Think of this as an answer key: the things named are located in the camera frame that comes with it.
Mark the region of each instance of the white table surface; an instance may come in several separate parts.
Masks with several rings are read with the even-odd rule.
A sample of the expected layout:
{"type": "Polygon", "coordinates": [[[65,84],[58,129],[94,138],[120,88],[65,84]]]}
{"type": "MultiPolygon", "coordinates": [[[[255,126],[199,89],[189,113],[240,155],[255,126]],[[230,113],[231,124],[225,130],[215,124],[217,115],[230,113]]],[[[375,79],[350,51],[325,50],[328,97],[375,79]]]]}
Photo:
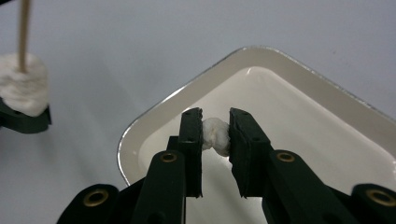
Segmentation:
{"type": "MultiPolygon", "coordinates": [[[[18,2],[0,6],[16,51],[18,2]]],[[[55,223],[82,189],[123,189],[125,128],[235,49],[280,49],[396,118],[394,1],[34,1],[29,51],[49,69],[53,125],[0,130],[0,223],[55,223]]]]}

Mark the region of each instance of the wooden skewer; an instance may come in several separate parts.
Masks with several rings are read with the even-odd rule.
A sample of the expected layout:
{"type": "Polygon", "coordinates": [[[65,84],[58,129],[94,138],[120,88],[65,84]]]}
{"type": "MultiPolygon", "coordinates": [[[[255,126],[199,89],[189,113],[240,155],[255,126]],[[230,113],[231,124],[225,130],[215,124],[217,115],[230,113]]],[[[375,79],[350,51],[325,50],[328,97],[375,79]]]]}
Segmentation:
{"type": "Polygon", "coordinates": [[[18,45],[18,66],[21,73],[26,74],[26,49],[29,25],[30,0],[21,0],[20,42],[18,45]]]}

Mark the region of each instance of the screw hole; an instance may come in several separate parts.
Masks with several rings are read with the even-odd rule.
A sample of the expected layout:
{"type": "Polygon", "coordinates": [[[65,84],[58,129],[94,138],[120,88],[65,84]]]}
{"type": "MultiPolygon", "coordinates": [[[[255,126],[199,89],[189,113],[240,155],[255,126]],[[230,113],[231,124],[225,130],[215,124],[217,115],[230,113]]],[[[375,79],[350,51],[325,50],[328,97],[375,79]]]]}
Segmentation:
{"type": "Polygon", "coordinates": [[[177,155],[173,153],[164,153],[161,155],[161,161],[171,162],[177,159],[177,155]]]}
{"type": "Polygon", "coordinates": [[[285,161],[285,162],[292,162],[292,161],[295,160],[293,155],[289,154],[288,152],[279,152],[279,153],[276,154],[276,157],[280,161],[285,161]]]}
{"type": "Polygon", "coordinates": [[[383,190],[368,189],[366,190],[366,195],[375,203],[382,204],[386,207],[396,206],[396,199],[383,190]]]}
{"type": "Polygon", "coordinates": [[[108,198],[108,192],[105,189],[96,189],[85,195],[84,205],[87,207],[95,207],[104,203],[108,198]]]}

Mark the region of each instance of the white tray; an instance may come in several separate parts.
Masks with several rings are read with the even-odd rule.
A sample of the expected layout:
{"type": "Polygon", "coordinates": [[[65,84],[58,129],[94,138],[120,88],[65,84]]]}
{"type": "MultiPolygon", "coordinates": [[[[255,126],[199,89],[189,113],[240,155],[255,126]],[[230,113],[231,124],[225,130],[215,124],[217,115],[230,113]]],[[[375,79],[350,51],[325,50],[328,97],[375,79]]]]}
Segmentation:
{"type": "MultiPolygon", "coordinates": [[[[359,183],[396,190],[396,124],[286,54],[269,48],[235,51],[136,119],[120,140],[128,184],[144,177],[152,156],[178,135],[180,113],[229,121],[246,110],[276,149],[298,153],[329,186],[350,193],[359,183]]],[[[242,199],[231,164],[203,153],[204,198],[187,200],[187,223],[264,223],[259,198],[242,199]]]]}

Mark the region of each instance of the tray rim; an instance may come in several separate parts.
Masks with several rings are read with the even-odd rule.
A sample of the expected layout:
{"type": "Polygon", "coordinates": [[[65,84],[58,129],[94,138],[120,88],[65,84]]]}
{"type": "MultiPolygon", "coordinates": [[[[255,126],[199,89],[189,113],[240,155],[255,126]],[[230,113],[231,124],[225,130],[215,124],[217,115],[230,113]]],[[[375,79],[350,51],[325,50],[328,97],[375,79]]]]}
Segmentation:
{"type": "MultiPolygon", "coordinates": [[[[327,83],[330,87],[335,88],[337,91],[340,91],[341,93],[343,93],[346,97],[350,98],[351,100],[355,101],[356,103],[358,103],[359,105],[365,107],[367,110],[370,110],[372,112],[375,112],[375,114],[377,114],[381,119],[384,119],[385,121],[387,121],[390,125],[396,127],[396,119],[391,118],[390,116],[388,116],[387,114],[383,113],[382,111],[380,111],[379,109],[375,108],[374,106],[368,104],[367,102],[365,102],[364,100],[362,100],[360,97],[358,97],[357,95],[351,93],[350,91],[347,91],[346,89],[342,88],[340,85],[336,84],[335,82],[331,81],[330,79],[328,79],[327,77],[321,75],[319,72],[315,71],[314,69],[310,68],[309,66],[305,65],[304,63],[294,59],[293,57],[289,56],[289,54],[279,50],[279,49],[275,49],[272,47],[268,47],[268,46],[248,46],[248,47],[242,47],[239,49],[236,49],[234,51],[232,51],[231,53],[229,53],[228,55],[226,55],[224,58],[222,58],[221,60],[219,60],[218,62],[214,63],[213,65],[211,65],[210,67],[208,67],[206,70],[204,70],[202,73],[200,73],[199,75],[195,76],[194,78],[192,78],[190,81],[188,81],[186,84],[184,84],[182,87],[178,88],[176,91],[173,91],[169,96],[165,97],[164,99],[162,99],[161,101],[159,101],[157,104],[155,104],[154,106],[152,106],[151,108],[149,108],[148,110],[146,110],[144,113],[142,113],[141,115],[139,115],[137,118],[135,118],[128,126],[127,128],[124,130],[124,132],[122,133],[122,136],[120,138],[120,141],[118,143],[118,148],[117,148],[117,164],[119,167],[119,171],[120,174],[122,176],[122,178],[124,179],[125,183],[127,186],[130,186],[131,183],[128,181],[127,176],[125,175],[123,169],[122,169],[122,165],[121,165],[121,161],[120,161],[120,151],[121,151],[121,145],[122,145],[122,141],[125,138],[125,136],[128,134],[128,132],[136,125],[137,122],[139,122],[143,117],[145,117],[150,111],[157,109],[158,107],[160,107],[161,105],[163,105],[164,103],[166,103],[169,99],[173,98],[175,95],[177,95],[179,92],[181,92],[183,89],[188,88],[191,83],[193,83],[195,80],[197,80],[199,77],[201,77],[202,75],[204,75],[205,73],[207,73],[208,71],[212,70],[213,68],[217,67],[219,64],[223,63],[224,61],[226,61],[227,59],[231,58],[232,56],[234,56],[235,54],[238,54],[240,52],[243,51],[247,51],[247,50],[262,50],[262,51],[272,51],[276,54],[279,54],[280,56],[284,57],[286,60],[291,61],[292,63],[296,63],[298,66],[300,66],[301,68],[303,68],[306,72],[308,72],[310,74],[310,76],[314,76],[316,78],[319,78],[320,80],[324,81],[325,83],[327,83]]],[[[396,152],[389,152],[393,157],[396,157],[396,152]]]]}

